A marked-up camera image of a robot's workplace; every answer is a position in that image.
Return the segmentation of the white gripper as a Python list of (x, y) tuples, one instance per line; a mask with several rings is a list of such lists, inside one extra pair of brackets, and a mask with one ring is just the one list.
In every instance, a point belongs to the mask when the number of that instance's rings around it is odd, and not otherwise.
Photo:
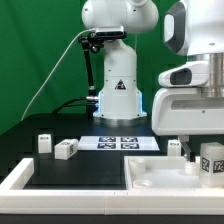
[(188, 135), (224, 134), (224, 63), (191, 61), (161, 73), (152, 108), (157, 135), (179, 135), (187, 161)]

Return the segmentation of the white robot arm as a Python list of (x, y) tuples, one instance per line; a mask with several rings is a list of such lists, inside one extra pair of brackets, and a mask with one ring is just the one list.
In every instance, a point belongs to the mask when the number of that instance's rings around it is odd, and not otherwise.
[[(158, 22), (152, 0), (87, 0), (82, 21), (87, 47), (105, 50), (104, 87), (94, 121), (131, 125), (146, 118), (137, 89), (137, 55), (123, 39), (148, 32)], [(164, 16), (164, 43), (186, 64), (162, 72), (152, 107), (158, 135), (224, 134), (224, 0), (179, 0)]]

